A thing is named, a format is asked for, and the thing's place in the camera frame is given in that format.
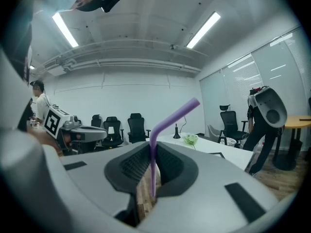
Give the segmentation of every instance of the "headrest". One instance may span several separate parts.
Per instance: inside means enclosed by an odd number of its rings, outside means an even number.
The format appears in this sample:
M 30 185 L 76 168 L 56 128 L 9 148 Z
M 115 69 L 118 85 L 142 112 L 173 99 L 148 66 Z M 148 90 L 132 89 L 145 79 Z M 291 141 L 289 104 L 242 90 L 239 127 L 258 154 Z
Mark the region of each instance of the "headrest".
M 100 118 L 99 118 L 99 114 L 98 115 L 94 115 L 93 117 L 92 117 L 92 119 L 94 119 L 94 120 L 99 120 Z
M 130 118 L 141 118 L 140 113 L 132 113 Z
M 230 105 L 219 105 L 219 108 L 220 108 L 220 110 L 222 110 L 222 111 L 226 111 L 226 110 L 228 110 L 229 106 L 230 106 Z
M 117 119 L 116 116 L 109 116 L 109 117 L 107 117 L 106 121 L 107 122 L 112 122 L 112 121 L 118 121 L 118 119 Z

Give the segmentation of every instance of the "fluorescent light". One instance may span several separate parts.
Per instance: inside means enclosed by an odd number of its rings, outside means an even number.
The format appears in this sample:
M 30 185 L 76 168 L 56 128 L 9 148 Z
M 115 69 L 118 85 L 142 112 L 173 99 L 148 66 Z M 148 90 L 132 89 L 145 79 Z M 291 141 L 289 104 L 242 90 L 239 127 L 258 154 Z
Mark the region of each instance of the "fluorescent light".
M 240 63 L 240 62 L 242 62 L 242 61 L 248 59 L 249 57 L 252 57 L 251 54 L 248 54 L 247 56 L 245 56 L 245 57 L 243 57 L 243 58 L 241 58 L 241 59 L 239 59 L 239 60 L 237 59 L 237 61 L 234 60 L 234 61 L 230 62 L 229 64 L 227 64 L 227 66 L 228 66 L 228 68 L 232 68 L 232 67 L 235 66 L 236 64 L 238 64 L 238 63 Z
M 286 66 L 286 64 L 285 64 L 285 65 L 282 65 L 282 66 L 280 66 L 280 67 L 277 67 L 277 68 L 271 69 L 271 71 L 274 71 L 274 70 L 279 69 L 279 68 L 284 67 L 284 66 Z
M 250 63 L 248 63 L 248 64 L 246 64 L 246 65 L 244 65 L 244 66 L 241 66 L 241 67 L 239 67 L 239 68 L 233 70 L 233 72 L 236 72 L 236 71 L 238 71 L 238 70 L 240 70 L 240 69 L 242 69 L 242 68 L 244 68 L 244 67 L 247 67 L 247 66 L 249 66 L 250 64 L 253 64 L 253 63 L 255 63 L 255 61 L 252 61 L 252 62 L 250 62 Z
M 281 76 L 282 76 L 282 75 L 275 76 L 275 77 L 271 78 L 271 80 L 272 80 L 272 79 L 275 79 L 275 78 L 277 78 L 277 77 L 281 77 Z
M 78 46 L 78 43 L 73 38 L 72 34 L 70 33 L 69 29 L 67 28 L 66 24 L 64 23 L 62 17 L 59 13 L 56 13 L 53 17 L 53 20 L 55 21 L 56 25 L 60 29 L 60 31 L 63 33 L 64 37 L 68 40 L 70 45 L 75 48 Z
M 259 76 L 259 74 L 255 75 L 255 76 L 252 76 L 252 77 L 250 77 L 250 78 L 244 79 L 244 81 L 245 81 L 245 80 L 250 80 L 250 79 L 255 78 L 255 77 L 258 77 L 258 76 Z
M 270 43 L 270 46 L 272 47 L 272 46 L 274 46 L 274 45 L 280 43 L 281 41 L 284 41 L 284 40 L 287 40 L 287 39 L 291 38 L 292 36 L 293 36 L 293 33 L 289 33 L 289 34 L 286 35 L 286 36 L 282 36 L 282 37 L 279 38 L 278 40 L 275 40 L 275 41 L 271 42 L 271 43 Z
M 219 20 L 220 15 L 214 12 L 211 17 L 206 21 L 202 28 L 196 33 L 192 40 L 188 43 L 187 48 L 192 49 L 195 44 L 209 31 L 209 29 Z
M 249 86 L 251 86 L 251 85 L 255 85 L 255 84 L 257 84 L 257 83 L 261 83 L 261 81 L 259 81 L 259 82 L 256 82 L 256 83 L 253 83 L 253 84 L 250 84 Z

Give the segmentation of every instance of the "hand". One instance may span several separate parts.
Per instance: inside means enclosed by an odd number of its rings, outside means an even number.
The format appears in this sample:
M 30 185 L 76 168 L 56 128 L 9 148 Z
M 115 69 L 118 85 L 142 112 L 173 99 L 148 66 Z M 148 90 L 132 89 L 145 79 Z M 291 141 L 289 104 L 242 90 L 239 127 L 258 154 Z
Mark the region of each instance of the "hand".
M 56 143 L 56 140 L 52 136 L 50 136 L 45 130 L 43 129 L 34 130 L 32 128 L 27 128 L 27 133 L 34 136 L 40 144 L 50 145 L 53 148 L 55 148 L 56 152 L 61 152 L 60 148 L 58 147 L 58 144 Z M 70 143 L 71 141 L 70 135 L 65 134 L 64 140 L 66 144 Z

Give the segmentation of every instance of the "wooden surface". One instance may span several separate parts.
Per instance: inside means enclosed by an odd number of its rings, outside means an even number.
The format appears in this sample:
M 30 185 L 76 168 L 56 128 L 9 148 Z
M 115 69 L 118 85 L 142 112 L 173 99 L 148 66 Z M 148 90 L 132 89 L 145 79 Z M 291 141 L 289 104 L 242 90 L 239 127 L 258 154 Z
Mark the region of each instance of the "wooden surface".
M 299 121 L 299 119 L 311 119 L 311 116 L 288 116 L 285 123 L 285 128 L 301 129 L 311 126 L 311 121 Z
M 254 159 L 246 169 L 247 171 L 251 165 L 256 162 L 259 154 L 260 152 L 255 153 Z M 282 200 L 291 193 L 298 191 L 300 188 L 308 168 L 308 163 L 303 159 L 305 154 L 306 152 L 300 153 L 297 158 L 297 166 L 293 171 L 282 171 L 272 164 L 272 158 L 274 155 L 274 151 L 272 151 L 262 170 L 255 176 L 255 178 L 265 184 L 279 200 Z M 160 177 L 157 176 L 156 180 L 156 187 L 159 188 L 161 186 Z M 150 168 L 148 168 L 137 186 L 138 216 L 141 221 L 151 212 L 155 204 L 156 199 L 151 197 Z

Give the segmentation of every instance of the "table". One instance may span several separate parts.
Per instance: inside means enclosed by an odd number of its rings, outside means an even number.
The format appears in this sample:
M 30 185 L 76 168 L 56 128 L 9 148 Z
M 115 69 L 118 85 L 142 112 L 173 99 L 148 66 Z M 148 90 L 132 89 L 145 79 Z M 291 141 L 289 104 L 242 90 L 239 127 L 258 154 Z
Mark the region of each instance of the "table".
M 292 137 L 290 143 L 290 149 L 287 154 L 278 156 L 278 150 L 281 143 L 281 135 L 277 138 L 276 151 L 274 153 L 272 163 L 273 165 L 281 170 L 289 171 L 296 167 L 296 157 L 300 152 L 300 148 L 295 147 L 295 143 L 300 141 L 300 133 L 302 128 L 311 126 L 311 121 L 299 121 L 299 119 L 311 119 L 311 116 L 288 116 L 285 123 L 286 129 L 292 129 Z
M 183 137 L 188 135 L 188 133 L 181 133 L 180 139 L 174 139 L 174 134 L 159 136 L 157 141 L 160 142 L 167 142 L 172 144 L 178 144 L 184 146 L 186 148 L 190 148 L 193 150 L 197 150 L 204 153 L 221 153 L 226 160 L 233 163 L 234 165 L 238 166 L 242 170 L 245 170 L 247 165 L 249 164 L 250 160 L 252 159 L 253 152 L 247 150 L 241 150 L 234 147 L 229 147 L 226 145 L 222 145 L 216 142 L 212 142 L 203 138 L 199 138 L 196 144 L 193 146 L 188 145 L 184 142 Z

